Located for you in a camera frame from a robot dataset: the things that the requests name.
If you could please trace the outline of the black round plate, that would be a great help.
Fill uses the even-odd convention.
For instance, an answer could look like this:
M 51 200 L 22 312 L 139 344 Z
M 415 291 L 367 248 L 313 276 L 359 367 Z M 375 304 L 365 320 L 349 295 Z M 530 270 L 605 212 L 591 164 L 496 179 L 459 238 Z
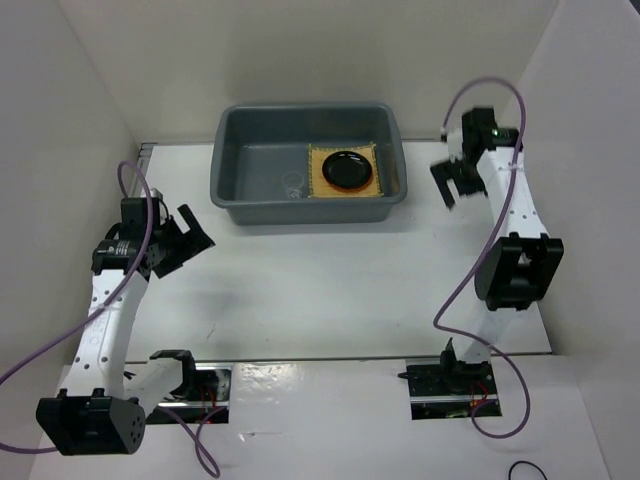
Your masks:
M 362 154 L 342 150 L 330 154 L 323 162 L 321 172 L 328 183 L 356 187 L 371 182 L 373 166 Z

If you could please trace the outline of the clear plastic cup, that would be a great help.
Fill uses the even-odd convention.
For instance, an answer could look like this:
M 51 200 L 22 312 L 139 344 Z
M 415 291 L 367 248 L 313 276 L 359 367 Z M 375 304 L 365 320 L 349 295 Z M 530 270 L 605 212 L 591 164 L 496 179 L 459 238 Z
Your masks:
M 296 171 L 285 173 L 281 178 L 281 184 L 287 198 L 301 199 L 305 197 L 306 180 L 301 173 Z

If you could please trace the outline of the bamboo woven mat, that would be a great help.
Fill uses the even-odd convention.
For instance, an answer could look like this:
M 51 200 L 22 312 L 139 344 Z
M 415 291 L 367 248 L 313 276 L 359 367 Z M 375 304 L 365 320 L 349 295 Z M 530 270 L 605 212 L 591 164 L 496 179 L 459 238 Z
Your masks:
M 362 146 L 348 146 L 348 147 L 327 147 L 312 145 L 308 146 L 308 170 L 309 170 L 309 195 L 313 198 L 340 198 L 340 197 L 353 197 L 353 198 L 375 198 L 383 195 L 380 186 L 377 159 L 375 154 L 375 143 L 369 143 Z M 362 154 L 367 160 L 369 160 L 373 166 L 373 178 L 369 185 L 369 188 L 363 192 L 356 194 L 344 194 L 336 192 L 327 187 L 329 184 L 323 177 L 321 167 L 324 160 L 332 153 L 342 150 L 355 151 Z

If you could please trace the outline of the orange plastic plate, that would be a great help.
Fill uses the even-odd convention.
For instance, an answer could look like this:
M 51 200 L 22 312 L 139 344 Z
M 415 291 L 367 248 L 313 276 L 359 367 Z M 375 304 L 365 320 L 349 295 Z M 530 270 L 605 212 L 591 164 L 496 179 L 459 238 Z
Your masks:
M 366 184 L 359 185 L 359 186 L 356 186 L 356 187 L 344 187 L 344 186 L 340 186 L 340 185 L 337 185 L 337 184 L 329 183 L 329 184 L 327 184 L 327 187 L 330 188 L 333 191 L 341 192 L 341 193 L 344 193 L 344 194 L 356 194 L 356 193 L 363 192 L 363 191 L 367 190 L 369 188 L 370 183 L 371 182 L 368 182 Z

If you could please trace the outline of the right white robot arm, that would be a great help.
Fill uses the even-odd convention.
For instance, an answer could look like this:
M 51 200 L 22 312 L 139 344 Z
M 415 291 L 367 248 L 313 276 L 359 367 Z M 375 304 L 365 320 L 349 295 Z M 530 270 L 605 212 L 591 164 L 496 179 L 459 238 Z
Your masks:
M 445 135 L 448 159 L 430 168 L 447 208 L 456 196 L 482 194 L 498 229 L 473 273 L 478 302 L 472 335 L 450 339 L 440 355 L 438 381 L 450 393 L 488 374 L 491 346 L 509 321 L 544 298 L 564 255 L 562 240 L 550 236 L 538 216 L 518 135 L 496 123 L 493 108 L 474 107 L 459 129 Z

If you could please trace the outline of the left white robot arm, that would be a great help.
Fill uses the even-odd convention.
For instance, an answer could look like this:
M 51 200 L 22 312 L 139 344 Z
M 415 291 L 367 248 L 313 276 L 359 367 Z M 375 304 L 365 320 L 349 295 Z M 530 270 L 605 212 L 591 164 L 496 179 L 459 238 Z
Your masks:
M 64 456 L 133 454 L 146 420 L 166 398 L 184 400 L 199 387 L 188 350 L 159 350 L 126 379 L 126 355 L 138 307 L 152 277 L 163 278 L 213 247 L 188 205 L 188 229 L 161 213 L 158 198 L 125 198 L 121 220 L 92 254 L 92 318 L 73 364 L 53 398 L 40 399 L 36 420 Z

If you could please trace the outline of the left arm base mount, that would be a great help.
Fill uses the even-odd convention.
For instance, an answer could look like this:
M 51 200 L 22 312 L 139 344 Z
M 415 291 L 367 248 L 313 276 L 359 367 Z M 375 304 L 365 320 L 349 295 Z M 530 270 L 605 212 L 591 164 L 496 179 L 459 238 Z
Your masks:
M 173 413 L 187 424 L 227 423 L 231 370 L 205 367 L 189 372 L 177 360 L 156 359 L 125 366 L 124 398 L 140 400 L 147 425 L 175 424 Z

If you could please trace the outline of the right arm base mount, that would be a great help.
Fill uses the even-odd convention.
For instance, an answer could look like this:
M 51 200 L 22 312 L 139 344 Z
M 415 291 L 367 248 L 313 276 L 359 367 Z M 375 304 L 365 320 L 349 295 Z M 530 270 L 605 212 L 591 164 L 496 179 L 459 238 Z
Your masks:
M 396 376 L 406 382 L 414 421 L 466 419 L 476 406 L 477 417 L 502 415 L 494 372 L 488 362 L 468 369 L 461 363 L 450 366 L 434 358 L 407 361 Z

